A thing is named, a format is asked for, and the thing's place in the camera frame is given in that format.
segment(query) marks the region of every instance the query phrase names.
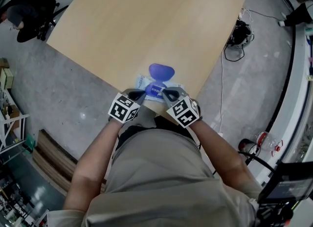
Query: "box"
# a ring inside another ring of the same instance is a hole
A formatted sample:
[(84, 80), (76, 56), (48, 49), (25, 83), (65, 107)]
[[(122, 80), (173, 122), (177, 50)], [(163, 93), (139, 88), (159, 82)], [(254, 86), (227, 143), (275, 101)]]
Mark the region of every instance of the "box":
[(2, 68), (10, 68), (7, 59), (4, 57), (0, 58), (0, 73), (1, 73)]
[(9, 68), (2, 68), (0, 75), (0, 87), (2, 90), (12, 88), (14, 76)]
[[(3, 114), (6, 119), (11, 119), (11, 118), (15, 118), (19, 116), (20, 110), (16, 105), (6, 105), (3, 108)], [(18, 128), (19, 126), (20, 126), (20, 121), (14, 122), (14, 125), (12, 126), (11, 131)]]

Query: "concrete floor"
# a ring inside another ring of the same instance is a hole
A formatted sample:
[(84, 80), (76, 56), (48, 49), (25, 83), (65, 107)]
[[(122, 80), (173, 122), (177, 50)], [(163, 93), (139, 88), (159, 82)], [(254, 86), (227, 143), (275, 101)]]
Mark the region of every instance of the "concrete floor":
[[(57, 0), (61, 7), (72, 0)], [(245, 7), (280, 18), (289, 13), (282, 0), (246, 0)], [(255, 39), (246, 56), (231, 63), (224, 60), (222, 133), (235, 148), (245, 137), (263, 130), (277, 105), (283, 87), (292, 43), (291, 30), (275, 19), (252, 13), (244, 15)], [(17, 32), (0, 26), (0, 56), (6, 57), (15, 75), (12, 94), (23, 112), (30, 114), (27, 130), (35, 139), (47, 132), (74, 157), (79, 158), (107, 123), (107, 111), (117, 90), (37, 39), (19, 44)], [(199, 96), (204, 120), (219, 130), (221, 61)]]

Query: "wooden table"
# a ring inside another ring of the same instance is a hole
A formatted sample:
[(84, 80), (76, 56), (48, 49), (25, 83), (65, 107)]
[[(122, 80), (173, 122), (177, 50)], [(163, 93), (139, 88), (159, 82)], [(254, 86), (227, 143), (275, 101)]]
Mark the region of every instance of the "wooden table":
[[(74, 0), (48, 44), (120, 91), (150, 64), (196, 98), (213, 69), (244, 0)], [(164, 115), (164, 104), (145, 101)]]

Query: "office chair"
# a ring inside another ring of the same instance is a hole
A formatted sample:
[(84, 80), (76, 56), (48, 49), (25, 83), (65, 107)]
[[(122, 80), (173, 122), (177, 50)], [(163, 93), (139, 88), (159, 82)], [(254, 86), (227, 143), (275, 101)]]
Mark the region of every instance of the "office chair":
[(45, 41), (45, 36), (48, 32), (49, 25), (52, 24), (56, 26), (55, 21), (53, 20), (57, 15), (68, 8), (68, 5), (54, 12), (56, 7), (60, 6), (59, 2), (56, 0), (27, 0), (31, 6), (33, 6), (40, 16), (40, 32), (37, 36), (37, 39)]

